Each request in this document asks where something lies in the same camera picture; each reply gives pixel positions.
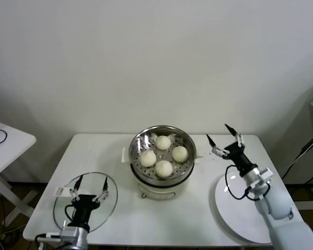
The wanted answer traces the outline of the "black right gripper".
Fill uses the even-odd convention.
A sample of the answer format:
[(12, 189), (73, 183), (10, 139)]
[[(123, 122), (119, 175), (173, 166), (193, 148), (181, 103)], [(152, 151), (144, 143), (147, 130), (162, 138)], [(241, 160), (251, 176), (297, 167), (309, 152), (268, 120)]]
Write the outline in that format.
[(244, 154), (245, 146), (242, 134), (238, 133), (234, 128), (227, 124), (225, 124), (225, 126), (231, 135), (235, 138), (236, 142), (230, 144), (225, 149), (221, 149), (217, 147), (213, 139), (208, 134), (206, 134), (209, 144), (212, 148), (211, 151), (213, 154), (219, 157), (224, 157), (224, 159), (231, 160), (239, 171), (240, 176), (244, 176), (251, 170), (255, 169), (256, 165), (253, 164)]

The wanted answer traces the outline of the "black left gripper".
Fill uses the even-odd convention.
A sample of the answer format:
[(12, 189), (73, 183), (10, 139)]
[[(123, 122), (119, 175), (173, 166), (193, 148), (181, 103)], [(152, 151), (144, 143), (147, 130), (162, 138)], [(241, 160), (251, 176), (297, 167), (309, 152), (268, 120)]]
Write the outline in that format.
[(99, 208), (100, 202), (104, 201), (109, 195), (107, 178), (105, 178), (102, 193), (100, 195), (78, 195), (78, 190), (80, 188), (82, 180), (83, 175), (81, 175), (79, 179), (75, 182), (74, 187), (69, 190), (71, 195), (71, 201), (73, 202), (73, 207), (76, 210), (73, 216), (74, 227), (89, 227), (89, 219), (92, 211)]

